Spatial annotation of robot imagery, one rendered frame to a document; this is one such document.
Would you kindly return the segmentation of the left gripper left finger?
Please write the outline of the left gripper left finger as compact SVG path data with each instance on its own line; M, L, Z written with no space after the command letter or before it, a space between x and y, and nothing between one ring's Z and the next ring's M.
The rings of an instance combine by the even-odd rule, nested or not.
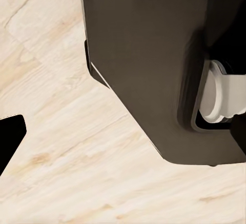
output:
M21 114L0 120L0 176L26 133L25 120Z

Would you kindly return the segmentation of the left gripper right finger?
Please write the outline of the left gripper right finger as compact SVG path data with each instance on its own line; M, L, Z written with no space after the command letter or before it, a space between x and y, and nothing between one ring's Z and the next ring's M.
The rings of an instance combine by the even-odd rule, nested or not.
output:
M246 116L234 114L230 126L230 133L246 155Z

